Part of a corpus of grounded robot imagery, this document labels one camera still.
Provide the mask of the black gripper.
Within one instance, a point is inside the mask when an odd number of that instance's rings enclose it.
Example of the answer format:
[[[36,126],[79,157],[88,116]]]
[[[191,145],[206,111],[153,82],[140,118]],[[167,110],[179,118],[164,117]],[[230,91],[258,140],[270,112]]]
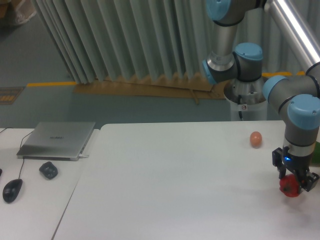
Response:
[[[286,176],[286,171],[290,171],[297,177],[298,193],[303,190],[311,191],[318,183],[320,176],[314,172],[310,172],[310,163],[312,154],[306,156],[296,156],[289,153],[289,147],[276,148],[272,151],[272,165],[278,170],[278,178],[282,179]]]

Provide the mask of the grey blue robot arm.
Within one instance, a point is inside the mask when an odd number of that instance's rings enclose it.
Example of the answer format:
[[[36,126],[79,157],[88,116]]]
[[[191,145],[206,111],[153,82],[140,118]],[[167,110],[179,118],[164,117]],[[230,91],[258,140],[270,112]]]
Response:
[[[238,24],[247,12],[263,9],[271,16],[298,59],[304,75],[262,75],[262,48],[255,43],[233,46]],[[310,171],[320,129],[320,44],[290,0],[208,0],[206,12],[215,24],[216,42],[202,62],[215,85],[231,80],[231,96],[242,108],[259,100],[269,103],[285,124],[282,147],[272,152],[279,179],[293,174],[297,191],[311,191],[318,174]]]

